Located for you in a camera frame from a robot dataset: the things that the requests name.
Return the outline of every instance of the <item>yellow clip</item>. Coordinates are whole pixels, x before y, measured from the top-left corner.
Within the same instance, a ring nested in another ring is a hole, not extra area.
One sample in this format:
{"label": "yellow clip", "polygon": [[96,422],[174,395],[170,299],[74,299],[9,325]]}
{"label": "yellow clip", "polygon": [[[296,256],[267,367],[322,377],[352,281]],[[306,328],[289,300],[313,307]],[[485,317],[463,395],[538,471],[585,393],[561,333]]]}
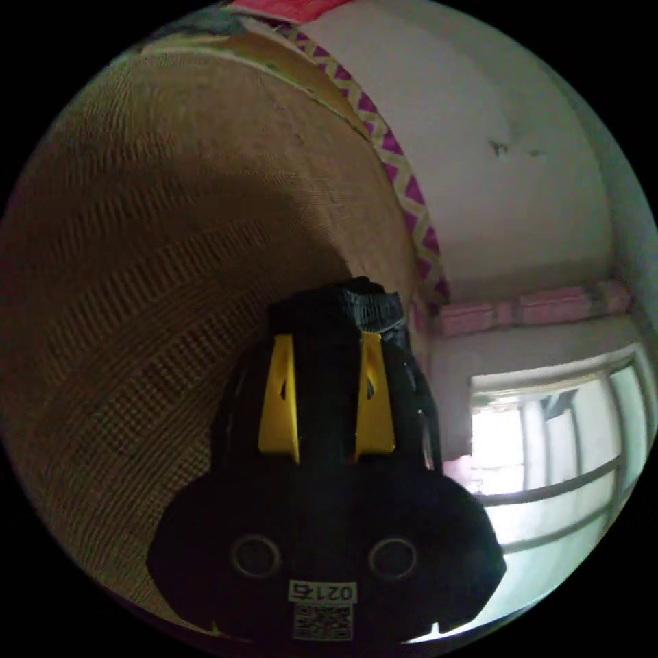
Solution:
{"label": "yellow clip", "polygon": [[274,337],[263,414],[260,417],[258,449],[263,454],[289,454],[300,462],[297,438],[297,396],[293,337]]}
{"label": "yellow clip", "polygon": [[382,338],[361,334],[361,377],[358,384],[356,454],[390,454],[395,450],[393,413],[386,379]]}

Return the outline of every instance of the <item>window frame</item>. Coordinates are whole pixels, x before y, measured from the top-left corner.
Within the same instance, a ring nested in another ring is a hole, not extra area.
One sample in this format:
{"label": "window frame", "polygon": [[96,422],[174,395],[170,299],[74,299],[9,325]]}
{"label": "window frame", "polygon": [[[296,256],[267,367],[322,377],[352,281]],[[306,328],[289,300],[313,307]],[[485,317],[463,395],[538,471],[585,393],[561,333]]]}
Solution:
{"label": "window frame", "polygon": [[[537,381],[533,379],[532,382],[528,382],[526,385],[523,384],[522,380],[519,379],[515,381],[515,384],[510,387],[474,387],[473,378],[471,379],[471,414],[481,407],[491,406],[489,404],[477,404],[474,403],[476,398],[482,400],[482,398],[514,398],[528,395],[552,395],[556,393],[563,393],[568,390],[579,388],[580,386],[592,382],[598,381],[601,383],[604,394],[606,395],[609,403],[609,407],[614,418],[615,431],[618,434],[620,453],[614,459],[606,462],[600,467],[590,471],[589,473],[582,473],[582,445],[581,445],[581,434],[578,428],[578,420],[576,418],[576,413],[573,405],[573,400],[569,403],[568,409],[570,409],[570,417],[572,418],[573,429],[574,429],[574,440],[576,442],[576,462],[577,462],[577,475],[575,478],[566,480],[562,483],[547,484],[544,487],[538,487],[534,489],[527,489],[527,474],[526,468],[524,468],[524,486],[522,491],[515,493],[499,493],[499,494],[475,494],[476,498],[484,507],[493,507],[499,505],[510,505],[510,504],[522,504],[524,502],[534,502],[537,500],[545,500],[548,498],[553,498],[569,491],[575,491],[581,487],[590,484],[598,480],[599,478],[604,477],[610,472],[614,472],[614,484],[613,484],[613,495],[611,502],[607,503],[601,509],[597,510],[595,513],[588,515],[586,519],[582,519],[579,522],[568,526],[563,531],[559,533],[552,533],[545,537],[539,537],[533,540],[528,541],[517,541],[513,545],[503,546],[504,552],[517,552],[518,550],[527,550],[535,546],[541,546],[543,544],[548,544],[552,541],[561,539],[563,536],[566,536],[570,533],[573,533],[582,527],[583,524],[587,525],[590,522],[593,522],[600,515],[605,514],[607,521],[605,523],[604,529],[601,533],[603,536],[613,521],[617,518],[621,508],[624,506],[630,492],[635,486],[635,480],[629,487],[625,490],[623,489],[623,482],[627,473],[628,465],[628,444],[629,437],[626,436],[626,431],[623,422],[623,410],[616,394],[616,391],[612,385],[610,379],[611,375],[616,372],[625,370],[626,368],[632,368],[637,377],[639,383],[639,389],[642,395],[642,405],[645,411],[646,418],[646,432],[647,432],[647,453],[651,449],[652,437],[651,437],[651,426],[653,419],[650,417],[650,404],[649,404],[649,386],[647,385],[646,377],[648,374],[644,371],[638,355],[638,351],[643,349],[641,343],[636,343],[632,346],[633,349],[630,353],[626,353],[621,357],[615,359],[610,359],[608,363],[604,365],[597,363],[595,367],[584,367],[572,371],[571,374],[567,377],[551,377],[545,380]],[[521,423],[522,427],[522,441],[523,441],[523,453],[524,453],[524,467],[526,467],[527,460],[525,456],[527,455],[528,449],[528,439],[525,431],[525,423]],[[547,465],[549,461],[549,443],[548,443],[548,425],[544,420],[544,441],[547,450]]]}

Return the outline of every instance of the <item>pink zigzag pattern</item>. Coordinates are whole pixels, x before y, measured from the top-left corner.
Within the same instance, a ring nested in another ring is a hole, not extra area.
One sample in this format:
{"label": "pink zigzag pattern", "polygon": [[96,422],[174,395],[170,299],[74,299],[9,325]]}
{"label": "pink zigzag pattern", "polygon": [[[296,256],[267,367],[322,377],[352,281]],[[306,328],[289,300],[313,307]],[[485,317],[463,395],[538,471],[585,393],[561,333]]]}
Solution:
{"label": "pink zigzag pattern", "polygon": [[325,73],[348,99],[370,134],[372,145],[382,161],[404,211],[404,218],[416,246],[418,272],[423,297],[435,315],[439,307],[450,303],[450,289],[441,261],[439,241],[430,223],[425,199],[404,152],[391,128],[377,111],[372,99],[354,78],[322,47],[298,28],[285,23],[277,32],[295,44]]}

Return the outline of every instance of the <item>number label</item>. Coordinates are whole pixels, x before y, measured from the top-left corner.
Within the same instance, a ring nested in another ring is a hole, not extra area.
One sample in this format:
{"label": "number label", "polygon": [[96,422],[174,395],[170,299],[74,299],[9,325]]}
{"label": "number label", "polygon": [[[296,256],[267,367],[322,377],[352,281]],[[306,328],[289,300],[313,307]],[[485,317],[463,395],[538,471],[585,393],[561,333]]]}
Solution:
{"label": "number label", "polygon": [[288,601],[313,605],[353,605],[356,603],[356,583],[290,581]]}

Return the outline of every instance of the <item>qr code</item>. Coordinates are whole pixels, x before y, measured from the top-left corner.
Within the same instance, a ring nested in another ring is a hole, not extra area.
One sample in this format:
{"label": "qr code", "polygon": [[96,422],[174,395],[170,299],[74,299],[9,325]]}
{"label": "qr code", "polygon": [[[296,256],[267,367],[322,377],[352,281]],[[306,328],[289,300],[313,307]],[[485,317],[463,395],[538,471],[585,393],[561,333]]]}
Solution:
{"label": "qr code", "polygon": [[309,639],[317,642],[350,641],[352,606],[297,604],[293,639]]}

